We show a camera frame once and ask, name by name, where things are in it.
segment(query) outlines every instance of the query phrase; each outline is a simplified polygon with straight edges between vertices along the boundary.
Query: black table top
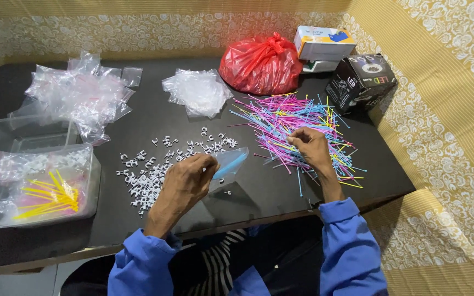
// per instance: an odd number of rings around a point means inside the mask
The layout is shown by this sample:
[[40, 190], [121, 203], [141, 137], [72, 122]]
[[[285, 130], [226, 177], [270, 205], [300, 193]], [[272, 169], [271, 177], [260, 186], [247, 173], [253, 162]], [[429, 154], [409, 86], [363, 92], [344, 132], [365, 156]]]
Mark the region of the black table top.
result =
[[[0, 266], [56, 257], [75, 252], [87, 246], [110, 246], [123, 242], [129, 233], [142, 227], [143, 219], [138, 208], [130, 206], [132, 198], [123, 177], [115, 172], [124, 170], [120, 153], [134, 157], [145, 150], [163, 162], [170, 149], [151, 140], [169, 135], [179, 139], [173, 149], [185, 151], [187, 141], [202, 141], [201, 127], [207, 126], [208, 135], [219, 133], [239, 142], [239, 147], [248, 147], [250, 155], [240, 168], [236, 183], [228, 184], [232, 195], [220, 192], [210, 194], [186, 214], [174, 229], [176, 233], [208, 229], [252, 219], [276, 216], [284, 213], [304, 211], [310, 208], [309, 200], [317, 201], [320, 188], [308, 176], [302, 177], [303, 198], [299, 196], [297, 174], [289, 175], [284, 167], [272, 169], [263, 165], [264, 155], [254, 139], [249, 126], [227, 127], [245, 121], [230, 114], [236, 108], [228, 100], [223, 111], [214, 119], [188, 118], [184, 106], [168, 103], [169, 94], [162, 90], [161, 80], [174, 75], [176, 68], [189, 70], [217, 69], [218, 58], [158, 59], [151, 61], [102, 61], [108, 67], [136, 66], [144, 69], [141, 86], [131, 97], [131, 113], [110, 124], [105, 132], [111, 141], [95, 148], [97, 159], [102, 164], [100, 197], [96, 215], [89, 219], [66, 222], [31, 229], [0, 229]], [[66, 63], [47, 66], [65, 69]], [[20, 107], [24, 91], [30, 85], [30, 72], [34, 64], [7, 64], [0, 67], [0, 118]], [[300, 79], [298, 97], [308, 94], [311, 98], [323, 95], [330, 74], [305, 76]], [[241, 94], [233, 91], [236, 98]], [[356, 167], [366, 169], [358, 172], [364, 189], [343, 186], [346, 196], [359, 205], [371, 204], [382, 198], [395, 197], [414, 191], [414, 186], [394, 158], [377, 129], [371, 124], [345, 119], [339, 131], [359, 150], [352, 155]]]

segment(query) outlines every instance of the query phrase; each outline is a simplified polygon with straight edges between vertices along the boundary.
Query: gold patterned fabric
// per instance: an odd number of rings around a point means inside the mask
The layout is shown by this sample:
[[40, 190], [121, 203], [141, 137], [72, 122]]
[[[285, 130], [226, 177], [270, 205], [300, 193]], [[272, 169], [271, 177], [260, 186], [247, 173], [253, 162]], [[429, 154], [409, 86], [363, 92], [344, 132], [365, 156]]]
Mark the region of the gold patterned fabric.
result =
[[[293, 38], [298, 25], [347, 29], [359, 53], [381, 52], [399, 79], [370, 113], [419, 189], [388, 208], [399, 227], [379, 210], [368, 219], [392, 291], [472, 291], [462, 281], [474, 287], [474, 1], [0, 0], [0, 65], [81, 49], [109, 59], [219, 56], [245, 36]], [[415, 203], [424, 207], [404, 212]]]

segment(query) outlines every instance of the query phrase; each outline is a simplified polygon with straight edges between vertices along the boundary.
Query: blue sleeve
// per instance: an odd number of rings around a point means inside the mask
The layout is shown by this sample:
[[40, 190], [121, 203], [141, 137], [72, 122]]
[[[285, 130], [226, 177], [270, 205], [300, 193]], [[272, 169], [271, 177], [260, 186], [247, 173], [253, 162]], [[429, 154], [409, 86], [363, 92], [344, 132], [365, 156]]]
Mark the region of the blue sleeve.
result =
[[108, 295], [173, 295], [169, 261], [182, 244], [175, 236], [171, 247], [165, 240], [146, 237], [138, 229], [124, 241], [124, 249], [115, 255], [109, 273]]
[[319, 210], [325, 223], [320, 295], [388, 295], [380, 247], [352, 199]]

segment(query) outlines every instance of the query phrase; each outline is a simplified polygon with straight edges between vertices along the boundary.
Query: person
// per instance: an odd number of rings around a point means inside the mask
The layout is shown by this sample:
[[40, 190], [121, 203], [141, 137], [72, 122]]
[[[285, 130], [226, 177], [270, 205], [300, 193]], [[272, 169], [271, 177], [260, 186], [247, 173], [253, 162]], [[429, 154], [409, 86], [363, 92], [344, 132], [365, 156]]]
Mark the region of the person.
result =
[[[294, 145], [316, 171], [323, 192], [319, 206], [323, 264], [320, 295], [387, 295], [380, 249], [351, 198], [345, 198], [325, 136], [308, 127], [293, 132]], [[171, 167], [158, 200], [149, 211], [144, 229], [128, 237], [115, 255], [109, 274], [109, 295], [173, 295], [168, 263], [180, 249], [170, 241], [170, 230], [208, 192], [220, 165], [207, 154], [195, 154]], [[233, 280], [228, 295], [270, 295], [252, 266]]]

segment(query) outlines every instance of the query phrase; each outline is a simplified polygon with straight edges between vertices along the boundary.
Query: plastic container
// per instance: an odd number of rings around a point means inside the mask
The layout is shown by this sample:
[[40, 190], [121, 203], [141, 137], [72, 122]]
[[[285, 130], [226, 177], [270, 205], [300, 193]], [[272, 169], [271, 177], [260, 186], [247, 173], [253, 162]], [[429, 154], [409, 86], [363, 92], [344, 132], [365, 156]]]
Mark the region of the plastic container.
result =
[[51, 115], [28, 115], [0, 119], [0, 151], [72, 145], [78, 142], [72, 121]]
[[94, 215], [102, 166], [93, 146], [77, 144], [32, 152], [39, 158], [47, 157], [40, 172], [19, 181], [0, 180], [0, 228], [36, 227]]

